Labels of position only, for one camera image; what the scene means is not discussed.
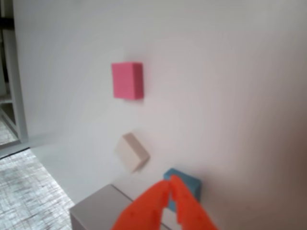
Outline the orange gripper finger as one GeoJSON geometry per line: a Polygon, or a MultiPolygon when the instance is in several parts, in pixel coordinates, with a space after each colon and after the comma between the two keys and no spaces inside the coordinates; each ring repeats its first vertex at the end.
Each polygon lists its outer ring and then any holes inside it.
{"type": "Polygon", "coordinates": [[[170,186],[171,197],[176,204],[177,222],[183,230],[217,229],[209,215],[178,176],[171,176],[170,186]]]}
{"type": "Polygon", "coordinates": [[[169,181],[157,182],[121,212],[112,229],[159,230],[169,193],[169,181]]]}

